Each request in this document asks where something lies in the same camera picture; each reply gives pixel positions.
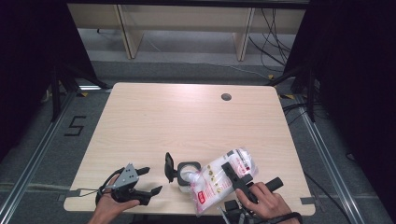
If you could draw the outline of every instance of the white desk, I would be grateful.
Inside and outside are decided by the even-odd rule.
[[[223,93],[232,99],[222,100]],[[163,189],[148,206],[127,212],[194,215],[190,195],[182,193],[177,182],[169,184],[164,175],[165,153],[171,153],[176,166],[183,161],[206,165],[238,147],[248,149],[259,167],[255,182],[279,176],[284,187],[276,192],[290,208],[304,216],[315,213],[313,204],[301,203],[300,198],[311,195],[272,87],[116,84],[71,189],[96,189],[115,170],[131,162],[136,169],[150,167],[136,189]],[[64,208],[93,211],[94,197],[67,198]],[[234,198],[231,194],[226,200]],[[213,208],[205,214],[219,212]]]

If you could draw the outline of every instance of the person's left hand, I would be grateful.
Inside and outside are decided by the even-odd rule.
[[[114,184],[116,182],[117,177],[119,175],[113,176],[111,180],[108,182],[108,185]],[[138,206],[140,202],[138,200],[131,200],[126,203],[117,203],[111,197],[111,189],[106,189],[104,194],[99,200],[99,203],[96,205],[96,209],[93,212],[93,216],[89,222],[89,224],[107,224],[110,223],[111,220],[116,218],[119,214],[121,214],[124,210],[133,208]]]

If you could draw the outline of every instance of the person's right hand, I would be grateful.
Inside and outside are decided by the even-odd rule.
[[[257,197],[258,203],[251,202],[241,189],[235,191],[236,197],[246,209],[253,211],[263,219],[280,217],[291,213],[291,209],[285,203],[282,196],[272,193],[264,183],[256,183],[250,187],[250,191]],[[282,224],[300,223],[297,218],[281,222]]]

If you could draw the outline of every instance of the wooden table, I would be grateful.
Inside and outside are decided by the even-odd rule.
[[[232,99],[223,100],[223,93]],[[279,176],[284,187],[276,192],[291,210],[304,216],[315,213],[313,204],[301,203],[301,198],[311,194],[276,90],[262,86],[116,84],[71,190],[96,189],[131,162],[136,169],[150,167],[148,174],[140,176],[136,189],[163,189],[148,206],[127,212],[194,215],[190,195],[164,175],[165,153],[171,153],[176,169],[183,161],[209,164],[239,147],[245,147],[259,167],[254,182]],[[93,211],[94,197],[67,198],[64,208]],[[226,200],[234,198],[232,193]],[[219,215],[219,211],[215,206],[205,214]]]

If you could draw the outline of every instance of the transparent plastic packaging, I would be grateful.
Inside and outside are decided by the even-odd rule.
[[[197,216],[233,192],[233,184],[221,168],[226,162],[231,164],[240,178],[255,176],[259,172],[248,151],[238,148],[203,166],[200,171],[184,174],[183,179],[191,183],[190,195]]]

